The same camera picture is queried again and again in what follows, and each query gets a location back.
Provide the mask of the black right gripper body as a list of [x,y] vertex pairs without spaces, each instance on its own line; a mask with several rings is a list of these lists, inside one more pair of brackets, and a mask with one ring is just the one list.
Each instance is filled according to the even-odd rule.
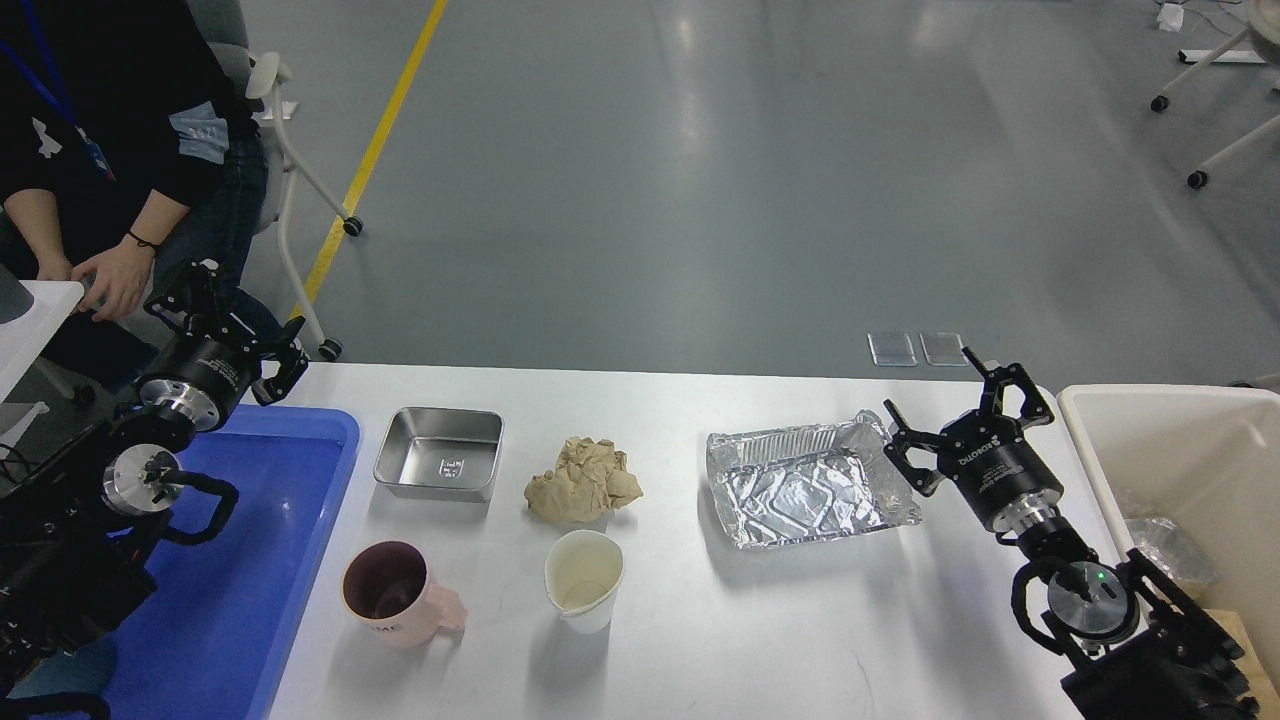
[[954,482],[988,532],[1010,532],[1007,509],[1025,497],[1055,506],[1065,492],[1018,419],[972,410],[943,427],[942,437],[938,473]]

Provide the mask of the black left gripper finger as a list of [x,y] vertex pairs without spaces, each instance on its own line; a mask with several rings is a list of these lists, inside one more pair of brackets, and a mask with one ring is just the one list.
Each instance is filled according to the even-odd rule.
[[151,291],[143,310],[172,332],[166,346],[189,340],[236,346],[230,301],[223,291],[215,261],[187,261]]
[[293,316],[275,340],[239,342],[239,350],[250,363],[248,389],[259,406],[285,398],[307,372],[310,359],[298,340],[305,324],[303,316]]

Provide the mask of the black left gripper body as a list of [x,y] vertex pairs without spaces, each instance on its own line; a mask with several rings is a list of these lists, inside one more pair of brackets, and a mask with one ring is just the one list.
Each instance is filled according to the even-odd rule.
[[221,428],[261,378],[259,345],[250,340],[175,337],[136,383],[140,402],[184,416],[204,433]]

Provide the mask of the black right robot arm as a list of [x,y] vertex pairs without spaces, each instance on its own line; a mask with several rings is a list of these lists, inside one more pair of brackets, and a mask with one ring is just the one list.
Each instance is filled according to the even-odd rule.
[[1257,719],[1240,643],[1139,550],[1107,565],[1061,514],[1065,488],[1027,439],[1053,411],[1019,363],[987,366],[979,402],[938,432],[908,424],[884,456],[920,496],[952,483],[980,525],[1024,564],[1010,591],[1021,633],[1065,657],[1060,685],[1084,719]]

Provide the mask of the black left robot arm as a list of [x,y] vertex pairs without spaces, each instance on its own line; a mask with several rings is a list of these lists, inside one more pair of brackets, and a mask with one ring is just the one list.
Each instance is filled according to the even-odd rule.
[[273,337],[252,331],[221,295],[216,263],[187,263],[145,311],[173,338],[134,383],[136,400],[82,430],[3,498],[3,716],[110,716],[95,693],[13,698],[42,661],[114,632],[157,588],[156,546],[216,538],[239,498],[227,480],[186,470],[178,455],[223,428],[246,393],[268,406],[305,374],[303,316]]

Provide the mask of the person's left hand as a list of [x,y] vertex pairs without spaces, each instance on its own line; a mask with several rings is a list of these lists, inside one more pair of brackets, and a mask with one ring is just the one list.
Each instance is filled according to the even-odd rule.
[[73,266],[73,281],[88,281],[76,306],[95,322],[116,322],[140,309],[157,249],[127,236],[120,243]]

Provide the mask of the person's right hand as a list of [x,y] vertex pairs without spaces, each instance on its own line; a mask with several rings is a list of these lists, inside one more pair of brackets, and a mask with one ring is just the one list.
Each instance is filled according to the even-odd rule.
[[37,256],[37,281],[73,281],[74,268],[73,264],[60,254],[52,254],[47,256]]

